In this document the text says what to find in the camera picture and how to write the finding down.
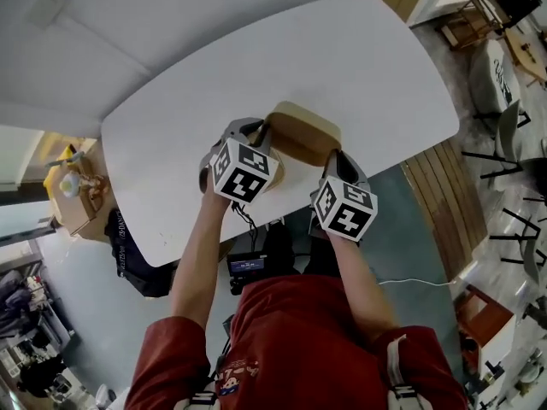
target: hand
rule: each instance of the hand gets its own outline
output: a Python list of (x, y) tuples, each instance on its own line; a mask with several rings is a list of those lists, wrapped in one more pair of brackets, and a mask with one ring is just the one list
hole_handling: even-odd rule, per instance
[(356, 242), (354, 242), (352, 240), (348, 240), (347, 238), (337, 236), (336, 234), (333, 234), (332, 232), (325, 231), (325, 233), (328, 236), (328, 239), (331, 241), (332, 244), (354, 244), (354, 245), (357, 245)]
[(203, 194), (202, 208), (212, 211), (214, 214), (224, 216), (224, 213), (230, 206), (230, 202), (230, 199), (226, 199), (224, 196), (215, 193), (213, 174), (211, 173), (211, 168), (209, 168), (209, 173), (207, 175), (207, 190)]

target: logo on shirt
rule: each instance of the logo on shirt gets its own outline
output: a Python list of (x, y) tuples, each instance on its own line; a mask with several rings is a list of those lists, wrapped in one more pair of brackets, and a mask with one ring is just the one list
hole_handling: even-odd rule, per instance
[(222, 382), (219, 395), (225, 396), (236, 392), (241, 381), (247, 376), (254, 378), (257, 374), (258, 361), (237, 360), (229, 363), (219, 374), (218, 381)]

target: black camera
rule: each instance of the black camera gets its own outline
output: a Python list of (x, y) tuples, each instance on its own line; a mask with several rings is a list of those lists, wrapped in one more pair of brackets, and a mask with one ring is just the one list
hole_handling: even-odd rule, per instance
[(247, 284), (268, 277), (268, 255), (262, 252), (229, 255), (226, 263), (232, 277), (230, 292), (235, 296), (241, 295), (241, 291)]

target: camera screen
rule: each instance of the camera screen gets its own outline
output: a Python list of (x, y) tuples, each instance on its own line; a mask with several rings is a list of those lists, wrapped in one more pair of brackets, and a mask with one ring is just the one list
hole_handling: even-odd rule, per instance
[(261, 270), (263, 268), (263, 258), (255, 258), (254, 260), (233, 261), (230, 263), (230, 269), (233, 273)]

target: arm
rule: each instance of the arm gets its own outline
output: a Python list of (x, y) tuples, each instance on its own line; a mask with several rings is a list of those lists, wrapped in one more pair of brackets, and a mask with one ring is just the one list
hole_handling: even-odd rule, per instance
[(209, 173), (207, 191), (171, 289), (171, 315), (205, 329), (218, 273), (222, 220), (230, 201), (215, 194)]
[(171, 289), (171, 317), (152, 324), (144, 336), (126, 409), (172, 409), (208, 382), (205, 325), (215, 295), (219, 241), (229, 201), (207, 192)]
[[(345, 294), (357, 326), (372, 343), (379, 365), (397, 366), (403, 381), (432, 403), (433, 408), (465, 409), (462, 387), (452, 377), (450, 366), (438, 344), (435, 331), (423, 326), (400, 328), (391, 305), (376, 283), (356, 243), (338, 236), (331, 239)], [(388, 345), (398, 344), (397, 364), (388, 362)]]
[(359, 246), (336, 235), (329, 235), (329, 238), (351, 314), (364, 337), (373, 342), (384, 332), (398, 328), (395, 313), (370, 272)]

